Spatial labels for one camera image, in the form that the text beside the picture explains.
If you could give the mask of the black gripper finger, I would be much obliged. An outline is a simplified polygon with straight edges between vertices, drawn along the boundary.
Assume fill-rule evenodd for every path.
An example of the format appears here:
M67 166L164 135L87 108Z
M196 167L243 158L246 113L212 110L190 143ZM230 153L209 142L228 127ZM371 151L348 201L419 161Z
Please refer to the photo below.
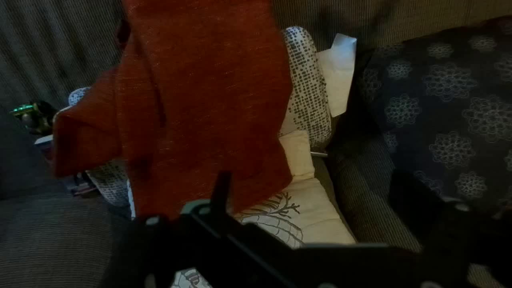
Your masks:
M230 194L230 174L220 172L214 183L211 201L209 201L212 214L223 214L227 210L228 194Z

